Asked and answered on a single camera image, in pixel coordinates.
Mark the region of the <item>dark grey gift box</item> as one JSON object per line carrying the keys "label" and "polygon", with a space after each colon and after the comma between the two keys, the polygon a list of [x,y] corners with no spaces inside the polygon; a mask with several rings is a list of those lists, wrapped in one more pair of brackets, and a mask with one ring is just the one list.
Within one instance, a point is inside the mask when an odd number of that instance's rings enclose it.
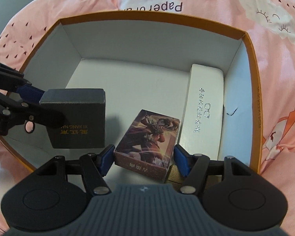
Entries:
{"label": "dark grey gift box", "polygon": [[102,88],[65,88],[46,91],[39,104],[60,112],[59,127],[47,127],[54,149],[93,149],[105,146],[105,91]]}

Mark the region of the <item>pink printed bed quilt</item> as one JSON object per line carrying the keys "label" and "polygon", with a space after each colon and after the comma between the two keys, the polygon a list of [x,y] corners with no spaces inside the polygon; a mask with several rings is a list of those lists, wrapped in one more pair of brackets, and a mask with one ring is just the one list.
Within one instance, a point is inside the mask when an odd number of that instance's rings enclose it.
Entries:
{"label": "pink printed bed quilt", "polygon": [[295,235],[295,0],[34,0],[0,34],[0,62],[20,69],[58,19],[104,10],[159,9],[221,22],[249,33],[263,102],[261,174],[287,197],[282,228]]}

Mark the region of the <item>gold textured box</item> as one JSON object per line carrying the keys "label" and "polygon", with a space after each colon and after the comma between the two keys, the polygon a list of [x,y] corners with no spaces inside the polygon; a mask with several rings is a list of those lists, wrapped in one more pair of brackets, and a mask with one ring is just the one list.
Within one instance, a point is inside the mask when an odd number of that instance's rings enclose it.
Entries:
{"label": "gold textured box", "polygon": [[184,179],[185,178],[181,175],[178,167],[175,164],[169,166],[165,177],[165,183],[182,184],[184,182]]}

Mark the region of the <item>illustrated card box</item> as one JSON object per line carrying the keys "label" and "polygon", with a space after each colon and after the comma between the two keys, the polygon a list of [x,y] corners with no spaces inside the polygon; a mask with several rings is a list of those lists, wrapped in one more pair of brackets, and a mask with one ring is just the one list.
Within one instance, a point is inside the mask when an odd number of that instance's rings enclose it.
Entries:
{"label": "illustrated card box", "polygon": [[163,181],[171,163],[180,120],[141,110],[115,148],[114,163]]}

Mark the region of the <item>white glasses case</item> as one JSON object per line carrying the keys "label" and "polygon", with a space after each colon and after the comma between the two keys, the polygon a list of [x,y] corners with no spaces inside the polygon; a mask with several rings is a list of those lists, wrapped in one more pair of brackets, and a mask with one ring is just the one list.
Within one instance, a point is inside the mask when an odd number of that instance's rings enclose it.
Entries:
{"label": "white glasses case", "polygon": [[224,76],[217,68],[193,64],[178,144],[189,154],[217,159],[221,140]]}

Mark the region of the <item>orange cardboard storage box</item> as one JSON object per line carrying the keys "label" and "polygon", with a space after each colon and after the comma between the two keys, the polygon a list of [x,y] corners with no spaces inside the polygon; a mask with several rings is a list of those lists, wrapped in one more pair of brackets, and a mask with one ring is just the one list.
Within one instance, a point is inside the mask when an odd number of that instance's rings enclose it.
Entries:
{"label": "orange cardboard storage box", "polygon": [[193,64],[224,75],[220,156],[260,170],[262,98],[249,34],[181,14],[111,11],[63,18],[34,42],[20,71],[40,89],[102,88],[106,141],[142,109],[182,118]]}

